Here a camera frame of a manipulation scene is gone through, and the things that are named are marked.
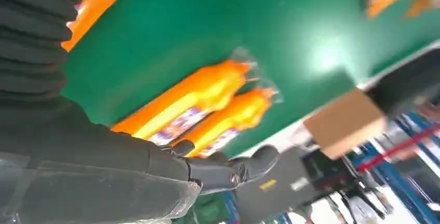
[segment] cardboard box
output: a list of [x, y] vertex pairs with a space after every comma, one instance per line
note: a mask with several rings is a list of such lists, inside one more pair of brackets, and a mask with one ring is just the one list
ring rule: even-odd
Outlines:
[[354, 89], [304, 121], [321, 150], [337, 159], [384, 132], [387, 118], [363, 91]]

